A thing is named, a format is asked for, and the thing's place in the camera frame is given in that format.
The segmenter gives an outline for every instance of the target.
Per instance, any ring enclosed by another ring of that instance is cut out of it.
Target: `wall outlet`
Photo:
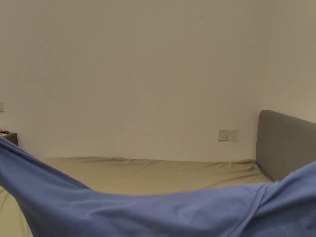
[[[238,141],[239,131],[238,130],[230,130],[228,138],[230,141]]]
[[[228,141],[229,140],[229,131],[228,130],[218,131],[218,140],[219,141]]]
[[[219,141],[238,141],[239,131],[238,130],[220,130],[218,131]]]

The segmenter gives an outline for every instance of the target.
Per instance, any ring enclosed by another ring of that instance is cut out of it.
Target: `nightstand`
[[[7,136],[4,136],[4,138],[17,146],[19,145],[18,135],[15,132],[9,132]]]

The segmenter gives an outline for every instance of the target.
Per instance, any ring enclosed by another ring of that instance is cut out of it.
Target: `upholstered headboard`
[[[272,180],[316,161],[316,124],[270,110],[259,116],[256,163]]]

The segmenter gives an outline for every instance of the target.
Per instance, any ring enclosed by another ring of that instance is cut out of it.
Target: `bed sheet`
[[[73,157],[44,161],[94,190],[117,194],[163,194],[271,182],[254,160],[189,162]],[[32,237],[15,199],[1,187],[0,234]]]

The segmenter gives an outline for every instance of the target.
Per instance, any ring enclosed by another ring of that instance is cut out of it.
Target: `blue blanket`
[[[0,183],[34,237],[316,236],[315,162],[274,184],[127,196],[94,191],[0,138]]]

